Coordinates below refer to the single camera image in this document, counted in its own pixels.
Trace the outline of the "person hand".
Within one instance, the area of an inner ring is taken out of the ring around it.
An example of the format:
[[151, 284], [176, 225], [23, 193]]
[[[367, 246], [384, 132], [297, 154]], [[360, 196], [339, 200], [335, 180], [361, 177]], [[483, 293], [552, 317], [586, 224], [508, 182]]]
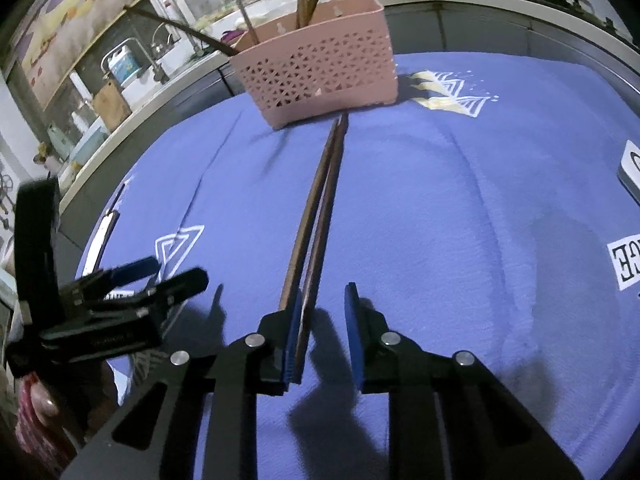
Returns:
[[50, 479], [58, 479], [78, 451], [63, 416], [35, 374], [23, 379], [14, 434], [20, 449]]

